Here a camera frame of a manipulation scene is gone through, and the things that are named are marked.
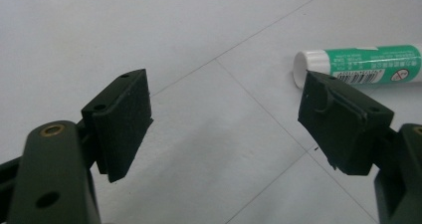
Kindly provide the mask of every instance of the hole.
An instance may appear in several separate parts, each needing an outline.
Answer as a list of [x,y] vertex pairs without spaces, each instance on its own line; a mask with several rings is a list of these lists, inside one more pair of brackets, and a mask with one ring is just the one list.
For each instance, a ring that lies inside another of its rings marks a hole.
[[369,110],[372,112],[379,112],[379,108],[375,108],[375,107],[371,107],[369,108]]
[[422,126],[417,126],[417,127],[415,127],[415,131],[416,131],[419,135],[422,135]]
[[64,129],[65,129],[65,126],[62,124],[53,124],[53,125],[43,128],[43,130],[41,130],[40,132],[40,135],[53,136],[53,135],[61,133]]
[[38,198],[36,205],[38,208],[46,208],[55,204],[59,198],[58,192],[49,192]]
[[98,106],[95,106],[94,107],[94,110],[96,110],[96,111],[102,111],[102,110],[104,110],[106,108],[106,106],[105,105],[98,105]]

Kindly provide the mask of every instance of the glue stick cap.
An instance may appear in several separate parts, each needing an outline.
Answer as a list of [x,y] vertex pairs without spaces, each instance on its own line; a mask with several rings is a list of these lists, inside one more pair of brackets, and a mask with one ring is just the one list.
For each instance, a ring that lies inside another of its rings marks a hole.
[[302,51],[296,54],[293,76],[300,89],[304,88],[308,71],[329,74],[329,56],[324,50]]

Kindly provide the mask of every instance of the green label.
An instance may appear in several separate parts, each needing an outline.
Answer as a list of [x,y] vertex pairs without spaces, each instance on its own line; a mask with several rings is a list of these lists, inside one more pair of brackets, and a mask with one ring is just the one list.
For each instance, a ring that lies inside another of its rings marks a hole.
[[348,84],[410,82],[421,69],[421,55],[413,46],[325,51],[330,74]]

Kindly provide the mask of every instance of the glue stick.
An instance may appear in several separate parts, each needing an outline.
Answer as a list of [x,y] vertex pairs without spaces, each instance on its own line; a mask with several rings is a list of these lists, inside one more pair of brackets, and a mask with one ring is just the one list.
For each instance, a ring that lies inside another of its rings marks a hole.
[[294,79],[303,88],[307,71],[350,85],[421,82],[422,45],[302,51],[295,56]]

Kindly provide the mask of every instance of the gray floor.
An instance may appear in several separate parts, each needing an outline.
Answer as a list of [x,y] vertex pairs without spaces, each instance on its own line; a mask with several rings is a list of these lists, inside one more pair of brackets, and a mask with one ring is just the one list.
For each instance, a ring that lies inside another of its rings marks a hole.
[[[146,68],[155,122],[107,223],[377,223],[374,167],[334,171],[297,122],[300,50],[422,42],[422,0],[0,0],[0,162]],[[363,92],[422,123],[421,84]]]

